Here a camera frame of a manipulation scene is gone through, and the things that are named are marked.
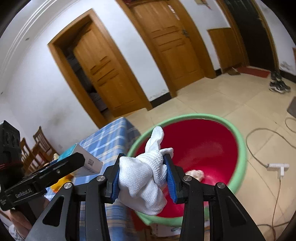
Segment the left human hand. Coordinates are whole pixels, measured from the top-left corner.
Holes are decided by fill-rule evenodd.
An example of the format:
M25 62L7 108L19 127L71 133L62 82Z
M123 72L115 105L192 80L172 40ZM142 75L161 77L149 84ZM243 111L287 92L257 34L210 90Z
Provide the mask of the left human hand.
M29 208L32 210L35 218L40 216L49 202L50 201L45 197L40 197L29 202ZM11 236L15 240L25 240L33 225L22 212L15 209L5 211L5 214L13 224L13 226L9 228Z

